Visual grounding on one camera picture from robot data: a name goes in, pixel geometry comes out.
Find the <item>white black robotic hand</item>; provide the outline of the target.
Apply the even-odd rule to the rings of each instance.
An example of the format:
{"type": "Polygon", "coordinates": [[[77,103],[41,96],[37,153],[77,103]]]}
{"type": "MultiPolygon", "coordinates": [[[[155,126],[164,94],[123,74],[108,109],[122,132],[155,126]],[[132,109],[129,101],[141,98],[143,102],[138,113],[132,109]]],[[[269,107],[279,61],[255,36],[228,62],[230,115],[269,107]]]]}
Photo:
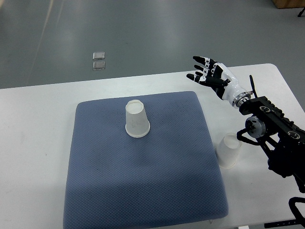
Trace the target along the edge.
{"type": "Polygon", "coordinates": [[[223,64],[208,57],[194,56],[197,70],[186,77],[200,85],[210,87],[216,95],[238,108],[251,99],[251,93],[239,85],[236,76],[223,64]]]}

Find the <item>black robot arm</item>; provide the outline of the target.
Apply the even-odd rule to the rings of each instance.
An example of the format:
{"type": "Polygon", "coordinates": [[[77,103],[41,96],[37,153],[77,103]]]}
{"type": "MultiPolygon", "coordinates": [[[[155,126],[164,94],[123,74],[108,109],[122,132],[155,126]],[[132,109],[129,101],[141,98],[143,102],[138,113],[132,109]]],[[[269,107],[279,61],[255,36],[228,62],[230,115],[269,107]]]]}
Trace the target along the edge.
{"type": "Polygon", "coordinates": [[[248,118],[237,139],[260,146],[268,157],[268,168],[283,178],[294,176],[305,192],[305,131],[285,117],[266,97],[249,99],[239,106],[248,118]]]}

